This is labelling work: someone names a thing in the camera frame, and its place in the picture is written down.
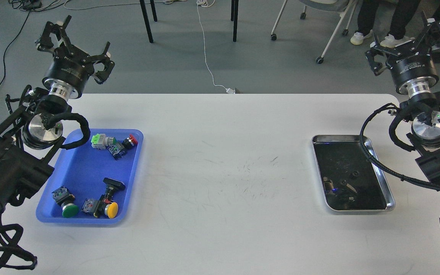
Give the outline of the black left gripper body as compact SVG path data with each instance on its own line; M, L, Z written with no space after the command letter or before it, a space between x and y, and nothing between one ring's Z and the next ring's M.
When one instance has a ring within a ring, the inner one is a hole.
M42 83L49 95L79 99L93 73L92 64L81 64L80 60L73 61L68 57L54 57Z

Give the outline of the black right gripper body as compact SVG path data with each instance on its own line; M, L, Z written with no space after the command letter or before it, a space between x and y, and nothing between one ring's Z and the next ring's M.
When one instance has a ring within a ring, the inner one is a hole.
M386 54L395 91L401 95L416 96L430 93L439 81L431 54L417 52L408 56Z

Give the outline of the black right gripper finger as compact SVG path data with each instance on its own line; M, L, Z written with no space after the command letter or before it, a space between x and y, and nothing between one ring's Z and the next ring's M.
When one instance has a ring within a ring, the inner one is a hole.
M391 67L386 64L390 57L400 57L400 51L396 48L382 46L377 35L374 35L373 39L374 42L372 42L370 48L365 51L365 57L372 73L375 76L379 76L384 70Z
M440 20L427 18L425 12L420 12L424 28L419 36L412 41L411 52L440 52Z

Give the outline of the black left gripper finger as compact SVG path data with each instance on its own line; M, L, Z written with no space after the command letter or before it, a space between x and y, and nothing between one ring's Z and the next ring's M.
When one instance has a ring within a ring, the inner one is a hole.
M52 23L48 21L42 35L36 41L36 49L39 52L48 52L54 55L61 53L65 56L75 56L74 46L66 33L66 27L71 18L68 15L63 22Z
M107 42L102 54L87 56L87 73L89 76L92 76L99 85L108 80L108 77L115 67L115 62L111 60L111 55L108 52L109 47L110 42ZM96 69L95 65L103 65L102 70Z

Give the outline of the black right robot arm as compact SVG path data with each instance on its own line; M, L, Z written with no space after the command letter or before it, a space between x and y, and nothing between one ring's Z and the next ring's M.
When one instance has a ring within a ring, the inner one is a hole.
M394 116L389 126L393 144L405 151L417 151L415 161L427 181L418 180L391 170L374 157L363 141L360 148L368 161L401 181L440 191L440 92L430 89L439 77L431 56L440 52L440 20L427 18L421 12L423 29L415 39L394 48L386 47L374 36L374 42L365 52L369 67L375 76L389 70L396 92L409 99L396 106L392 103L375 110L363 123L359 133L363 138L367 124L382 111Z

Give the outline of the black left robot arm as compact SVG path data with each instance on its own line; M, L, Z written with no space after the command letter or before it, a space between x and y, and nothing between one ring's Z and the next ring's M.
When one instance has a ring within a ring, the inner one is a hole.
M82 96L90 77L103 84L115 66L109 42L99 55L71 43L66 33L70 20L71 16L63 23L48 21L36 41L37 50L53 58L43 87L27 85L18 99L6 98L10 115L0 124L0 269L36 267L37 257L19 246L22 226L4 226L2 214L8 204L18 207L40 190L54 172L49 163L59 149L88 142L89 123L68 101Z

